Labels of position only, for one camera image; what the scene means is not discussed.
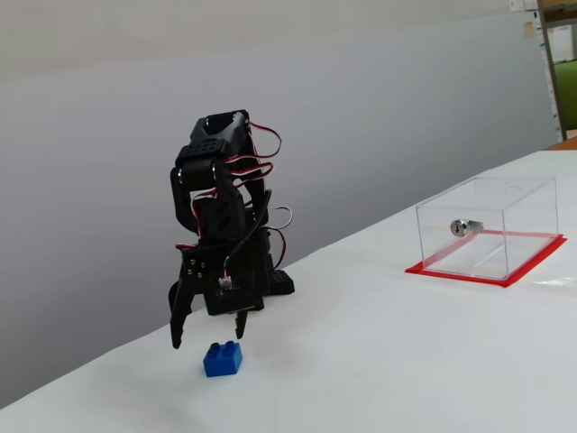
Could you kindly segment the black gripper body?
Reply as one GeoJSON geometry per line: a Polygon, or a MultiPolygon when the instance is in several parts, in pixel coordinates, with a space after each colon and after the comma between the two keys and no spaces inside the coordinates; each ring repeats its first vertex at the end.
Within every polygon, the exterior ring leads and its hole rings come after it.
{"type": "Polygon", "coordinates": [[[266,293],[266,253],[245,244],[234,254],[235,243],[180,245],[184,277],[202,286],[201,293],[266,293]]]}

